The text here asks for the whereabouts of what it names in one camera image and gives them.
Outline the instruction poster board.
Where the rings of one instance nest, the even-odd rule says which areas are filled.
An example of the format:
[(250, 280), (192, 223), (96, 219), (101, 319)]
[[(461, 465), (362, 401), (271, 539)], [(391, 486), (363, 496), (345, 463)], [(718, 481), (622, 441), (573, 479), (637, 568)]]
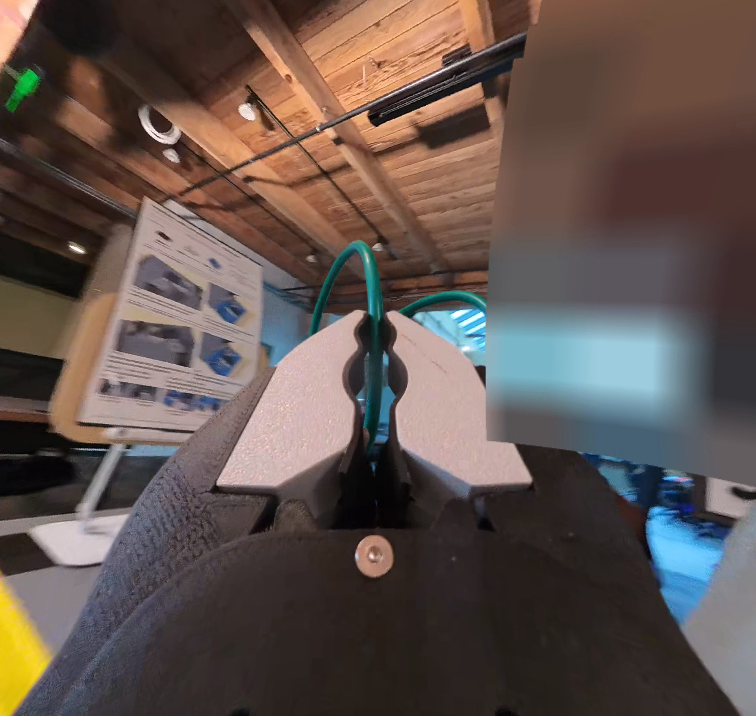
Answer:
[(262, 267), (169, 202), (115, 229), (80, 304), (50, 402), (54, 432), (179, 445), (268, 366)]

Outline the yellow plastic bin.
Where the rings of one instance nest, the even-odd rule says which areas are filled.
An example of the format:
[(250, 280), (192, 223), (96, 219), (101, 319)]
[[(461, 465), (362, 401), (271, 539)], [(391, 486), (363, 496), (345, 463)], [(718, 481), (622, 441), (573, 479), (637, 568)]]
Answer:
[(13, 715), (52, 656), (9, 580), (1, 575), (1, 715)]

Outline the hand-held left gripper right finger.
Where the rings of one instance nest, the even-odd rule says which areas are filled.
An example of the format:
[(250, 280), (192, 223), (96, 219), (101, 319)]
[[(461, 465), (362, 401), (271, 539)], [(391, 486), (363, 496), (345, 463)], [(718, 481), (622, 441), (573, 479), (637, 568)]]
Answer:
[(385, 316), (389, 432), (420, 499), (474, 499), (530, 488), (514, 444), (487, 439), (485, 387), (456, 346), (399, 312)]

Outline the green exit sign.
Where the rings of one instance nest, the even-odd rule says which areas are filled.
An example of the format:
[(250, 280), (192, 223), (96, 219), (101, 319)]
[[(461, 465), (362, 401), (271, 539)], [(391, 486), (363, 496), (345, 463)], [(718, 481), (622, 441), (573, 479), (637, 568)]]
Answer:
[(44, 72), (37, 66), (16, 70), (8, 65), (4, 65), (2, 71), (14, 81), (13, 89), (5, 101), (5, 109), (9, 113), (15, 113), (24, 100), (37, 92)]

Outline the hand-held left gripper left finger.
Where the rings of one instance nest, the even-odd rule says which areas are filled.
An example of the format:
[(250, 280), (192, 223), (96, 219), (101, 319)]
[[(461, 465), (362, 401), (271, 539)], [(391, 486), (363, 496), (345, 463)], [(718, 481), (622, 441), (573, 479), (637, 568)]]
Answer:
[(216, 481), (221, 492), (340, 496), (343, 461), (362, 439), (351, 372), (361, 372), (368, 323), (351, 312), (278, 363)]

